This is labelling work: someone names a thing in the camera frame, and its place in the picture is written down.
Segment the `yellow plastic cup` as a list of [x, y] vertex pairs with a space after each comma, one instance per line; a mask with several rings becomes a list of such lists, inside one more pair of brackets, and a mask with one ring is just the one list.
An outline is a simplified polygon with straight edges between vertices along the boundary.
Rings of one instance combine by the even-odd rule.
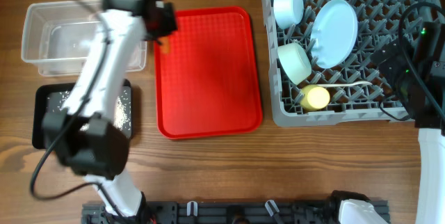
[[308, 85], [301, 90], [301, 93], [303, 97], [300, 105], [307, 111], [321, 110], [330, 103], [330, 93], [322, 86]]

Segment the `orange carrot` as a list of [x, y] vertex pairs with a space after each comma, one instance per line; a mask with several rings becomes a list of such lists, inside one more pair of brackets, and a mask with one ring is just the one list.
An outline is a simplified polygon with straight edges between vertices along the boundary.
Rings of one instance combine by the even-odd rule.
[[169, 37], [162, 37], [160, 39], [161, 45], [160, 45], [160, 49], [161, 49], [161, 53], [162, 54], [169, 54], [170, 53], [170, 40]]

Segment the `mint green bowl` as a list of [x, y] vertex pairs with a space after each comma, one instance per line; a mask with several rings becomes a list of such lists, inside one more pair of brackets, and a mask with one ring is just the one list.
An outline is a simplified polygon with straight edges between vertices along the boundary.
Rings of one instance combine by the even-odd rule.
[[309, 58], [297, 42], [278, 47], [277, 55], [284, 72], [295, 85], [311, 75], [312, 66]]

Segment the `light blue bowl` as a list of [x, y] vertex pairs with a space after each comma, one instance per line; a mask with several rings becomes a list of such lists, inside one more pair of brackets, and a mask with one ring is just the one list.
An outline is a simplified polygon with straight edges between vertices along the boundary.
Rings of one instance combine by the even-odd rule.
[[288, 29], [302, 21], [303, 0], [273, 0], [273, 12], [277, 25], [281, 29]]

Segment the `white plastic spoon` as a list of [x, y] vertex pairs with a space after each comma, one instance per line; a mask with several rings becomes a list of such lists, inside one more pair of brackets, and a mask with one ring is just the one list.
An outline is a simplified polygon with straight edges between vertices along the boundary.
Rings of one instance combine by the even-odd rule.
[[353, 86], [372, 86], [373, 84], [369, 81], [356, 81], [354, 83], [329, 83], [329, 84], [317, 84], [317, 86], [323, 88], [341, 88], [341, 87], [353, 87]]

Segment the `light blue plate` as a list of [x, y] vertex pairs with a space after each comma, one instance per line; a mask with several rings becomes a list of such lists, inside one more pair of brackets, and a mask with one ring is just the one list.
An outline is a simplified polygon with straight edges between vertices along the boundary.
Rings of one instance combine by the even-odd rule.
[[311, 30], [311, 55], [317, 66], [330, 69], [351, 54], [358, 34], [358, 19], [345, 0], [331, 0], [319, 11]]

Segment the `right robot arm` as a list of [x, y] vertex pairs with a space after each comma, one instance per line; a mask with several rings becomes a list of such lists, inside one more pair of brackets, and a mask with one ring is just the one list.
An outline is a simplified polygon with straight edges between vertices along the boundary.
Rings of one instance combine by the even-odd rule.
[[426, 22], [414, 52], [396, 43], [373, 61], [382, 67], [419, 130], [421, 179], [416, 222], [444, 224], [444, 25]]

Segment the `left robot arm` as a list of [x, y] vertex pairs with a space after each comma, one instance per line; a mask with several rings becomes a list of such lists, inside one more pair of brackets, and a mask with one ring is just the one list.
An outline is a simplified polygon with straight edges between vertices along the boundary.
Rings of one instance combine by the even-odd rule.
[[45, 149], [95, 187], [114, 221], [146, 223], [145, 196], [126, 170], [129, 139], [114, 125], [115, 103], [135, 48], [177, 29], [174, 8], [163, 0], [102, 0], [96, 18], [100, 25], [70, 96], [43, 118]]

